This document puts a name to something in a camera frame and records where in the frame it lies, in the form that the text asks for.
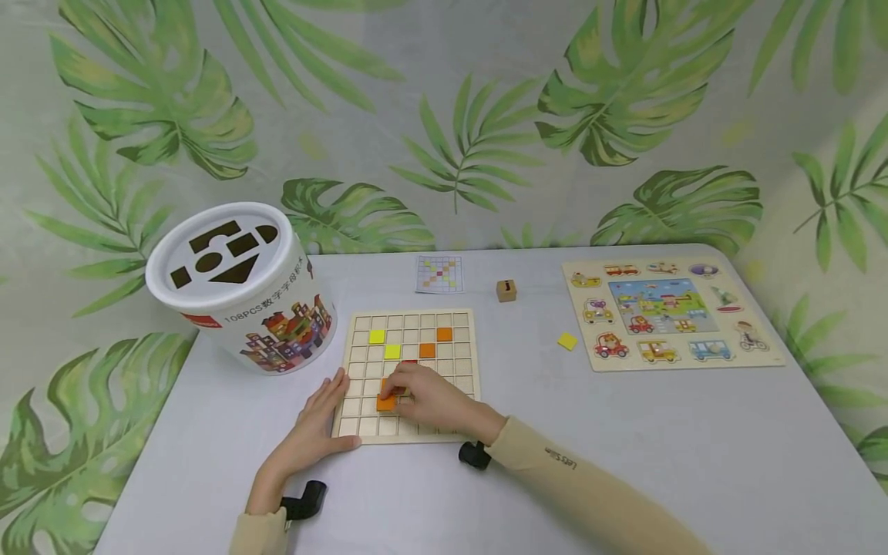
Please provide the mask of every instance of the wooden peg puzzle board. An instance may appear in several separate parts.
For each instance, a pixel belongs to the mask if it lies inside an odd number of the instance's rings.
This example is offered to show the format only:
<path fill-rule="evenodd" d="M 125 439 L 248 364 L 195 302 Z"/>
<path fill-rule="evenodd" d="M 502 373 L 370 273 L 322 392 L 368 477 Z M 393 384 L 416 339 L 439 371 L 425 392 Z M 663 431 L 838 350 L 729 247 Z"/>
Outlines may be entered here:
<path fill-rule="evenodd" d="M 351 378 L 333 417 L 333 437 L 358 434 L 365 444 L 465 441 L 449 430 L 424 428 L 377 412 L 382 379 L 402 361 L 417 361 L 480 400 L 475 319 L 468 308 L 355 313 L 345 340 L 343 368 Z M 398 397 L 410 403 L 409 392 Z"/>
<path fill-rule="evenodd" d="M 714 258 L 562 265 L 596 372 L 784 364 L 755 301 Z"/>

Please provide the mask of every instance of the hand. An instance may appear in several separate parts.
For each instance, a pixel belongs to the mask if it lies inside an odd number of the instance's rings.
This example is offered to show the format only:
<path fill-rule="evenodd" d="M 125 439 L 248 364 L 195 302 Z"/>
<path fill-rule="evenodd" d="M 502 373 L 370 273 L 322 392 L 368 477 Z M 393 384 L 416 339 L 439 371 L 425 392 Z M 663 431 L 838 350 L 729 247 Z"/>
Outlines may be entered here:
<path fill-rule="evenodd" d="M 356 435 L 330 438 L 329 418 L 348 390 L 348 376 L 339 369 L 333 379 L 305 402 L 296 424 L 259 467 L 247 501 L 248 514 L 275 512 L 281 505 L 283 487 L 293 474 L 334 453 L 351 451 L 361 444 Z"/>
<path fill-rule="evenodd" d="M 397 388 L 410 390 L 414 402 L 397 405 L 395 412 L 422 425 L 454 430 L 476 438 L 485 445 L 496 441 L 505 426 L 505 417 L 489 405 L 469 399 L 465 393 L 434 370 L 402 362 L 385 380 L 380 397 L 386 399 Z"/>

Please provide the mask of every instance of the tropical leaf backdrop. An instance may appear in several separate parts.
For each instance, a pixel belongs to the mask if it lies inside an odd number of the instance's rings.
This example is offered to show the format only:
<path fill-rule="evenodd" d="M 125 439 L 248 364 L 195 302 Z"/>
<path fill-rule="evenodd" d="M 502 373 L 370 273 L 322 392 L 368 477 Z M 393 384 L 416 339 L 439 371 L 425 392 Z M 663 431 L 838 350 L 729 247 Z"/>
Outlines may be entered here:
<path fill-rule="evenodd" d="M 0 553 L 99 541 L 193 338 L 147 257 L 240 200 L 312 254 L 722 250 L 888 488 L 885 5 L 0 3 Z"/>

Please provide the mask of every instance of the loose yellow block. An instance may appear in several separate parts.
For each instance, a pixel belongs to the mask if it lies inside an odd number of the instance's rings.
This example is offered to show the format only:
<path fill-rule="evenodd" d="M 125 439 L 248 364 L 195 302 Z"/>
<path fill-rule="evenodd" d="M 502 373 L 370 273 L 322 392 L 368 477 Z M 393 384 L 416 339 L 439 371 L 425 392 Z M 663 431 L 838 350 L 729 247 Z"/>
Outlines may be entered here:
<path fill-rule="evenodd" d="M 570 335 L 569 333 L 562 333 L 561 337 L 558 340 L 558 344 L 568 349 L 568 351 L 573 351 L 574 347 L 576 347 L 576 337 Z"/>
<path fill-rule="evenodd" d="M 396 361 L 400 358 L 400 345 L 386 345 L 385 346 L 385 359 L 387 361 Z"/>

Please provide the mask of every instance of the wooden cube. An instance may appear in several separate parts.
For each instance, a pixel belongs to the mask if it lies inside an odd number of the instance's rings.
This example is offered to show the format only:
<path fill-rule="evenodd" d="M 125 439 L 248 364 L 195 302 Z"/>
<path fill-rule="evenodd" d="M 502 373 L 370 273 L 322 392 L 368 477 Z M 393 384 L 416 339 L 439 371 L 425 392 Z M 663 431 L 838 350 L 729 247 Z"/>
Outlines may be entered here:
<path fill-rule="evenodd" d="M 496 298 L 501 303 L 508 303 L 518 297 L 518 288 L 512 280 L 502 280 L 496 282 Z"/>

